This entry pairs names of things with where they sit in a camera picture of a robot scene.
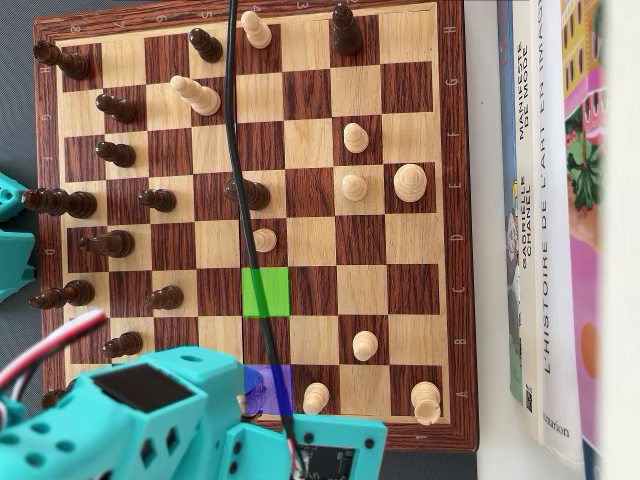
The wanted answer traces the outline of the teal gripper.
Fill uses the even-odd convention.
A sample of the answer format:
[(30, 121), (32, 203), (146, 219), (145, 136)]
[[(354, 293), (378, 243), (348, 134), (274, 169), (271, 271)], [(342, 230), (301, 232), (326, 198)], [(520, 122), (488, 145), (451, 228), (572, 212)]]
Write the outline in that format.
[(90, 479), (226, 479), (238, 467), (243, 368), (200, 347), (143, 355), (74, 382), (74, 471)]

